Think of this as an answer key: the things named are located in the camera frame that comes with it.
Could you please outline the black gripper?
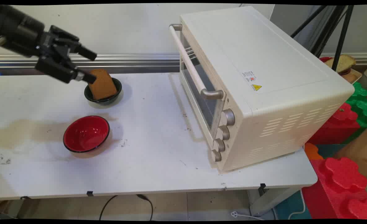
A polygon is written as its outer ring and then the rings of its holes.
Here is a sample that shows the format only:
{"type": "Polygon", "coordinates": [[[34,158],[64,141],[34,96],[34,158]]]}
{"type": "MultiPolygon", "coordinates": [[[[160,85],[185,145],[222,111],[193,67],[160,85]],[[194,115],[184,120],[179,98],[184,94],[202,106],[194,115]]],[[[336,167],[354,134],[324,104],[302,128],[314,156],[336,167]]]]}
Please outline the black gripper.
{"type": "MultiPolygon", "coordinates": [[[[76,67],[71,61],[57,63],[43,46],[42,36],[45,25],[39,20],[15,9],[10,5],[0,5],[0,47],[25,57],[40,57],[35,68],[61,82],[84,81],[93,84],[96,76],[76,67]]],[[[79,38],[69,32],[51,26],[49,33],[55,36],[53,44],[67,47],[71,53],[95,60],[97,53],[84,47],[79,38]]]]}

